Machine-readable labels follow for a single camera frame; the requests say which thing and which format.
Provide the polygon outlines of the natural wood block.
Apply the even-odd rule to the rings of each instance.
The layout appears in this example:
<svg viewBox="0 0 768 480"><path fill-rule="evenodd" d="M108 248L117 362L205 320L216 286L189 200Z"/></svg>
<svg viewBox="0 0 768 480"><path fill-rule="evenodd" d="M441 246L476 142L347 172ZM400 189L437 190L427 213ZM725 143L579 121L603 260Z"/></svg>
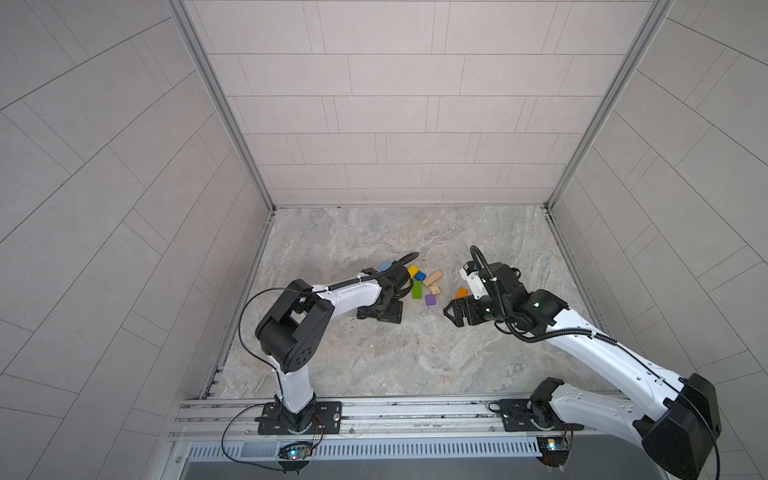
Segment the natural wood block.
<svg viewBox="0 0 768 480"><path fill-rule="evenodd" d="M423 285L425 287L430 287L437 282L439 282L443 278L443 272L441 270L436 270L430 275L428 275L423 281Z"/></svg>

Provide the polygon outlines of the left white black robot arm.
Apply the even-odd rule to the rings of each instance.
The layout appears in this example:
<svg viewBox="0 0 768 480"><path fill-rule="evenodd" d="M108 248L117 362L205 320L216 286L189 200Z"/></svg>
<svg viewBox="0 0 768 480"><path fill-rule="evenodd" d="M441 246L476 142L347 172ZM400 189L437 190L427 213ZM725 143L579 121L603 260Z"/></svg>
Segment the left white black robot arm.
<svg viewBox="0 0 768 480"><path fill-rule="evenodd" d="M279 394L265 408L270 427L261 434L301 434L317 424L322 407L311 386L309 363L330 322L343 315L399 324L403 301L414 286L407 265L411 252L383 271L365 269L356 277L329 286L302 279L281 288L281 295L255 329L255 337L276 372Z"/></svg>

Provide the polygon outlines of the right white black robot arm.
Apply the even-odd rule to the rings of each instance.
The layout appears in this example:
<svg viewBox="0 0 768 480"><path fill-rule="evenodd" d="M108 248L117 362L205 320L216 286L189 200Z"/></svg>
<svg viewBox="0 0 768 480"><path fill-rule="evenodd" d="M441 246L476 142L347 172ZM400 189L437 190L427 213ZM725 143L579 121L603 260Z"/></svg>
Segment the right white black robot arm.
<svg viewBox="0 0 768 480"><path fill-rule="evenodd" d="M580 424L623 439L668 474L696 479L717 458L722 432L716 388L705 377L683 377L635 353L587 321L553 293L530 292L520 272L490 263L477 246L461 272L468 296L443 313L455 326L491 322L527 344L549 343L580 360L624 394L624 399L589 393L549 377L529 399L534 425L553 430Z"/></svg>

